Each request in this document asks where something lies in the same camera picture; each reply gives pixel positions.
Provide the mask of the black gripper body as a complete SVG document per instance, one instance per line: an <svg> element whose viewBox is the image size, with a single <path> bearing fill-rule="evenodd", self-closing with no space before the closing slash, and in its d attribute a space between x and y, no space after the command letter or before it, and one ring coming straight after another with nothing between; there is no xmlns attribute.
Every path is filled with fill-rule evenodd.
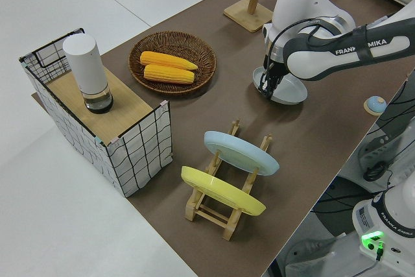
<svg viewBox="0 0 415 277"><path fill-rule="evenodd" d="M263 67L266 69L269 78L280 78L288 74L284 63L272 59L268 60L268 58L265 58Z"/></svg>

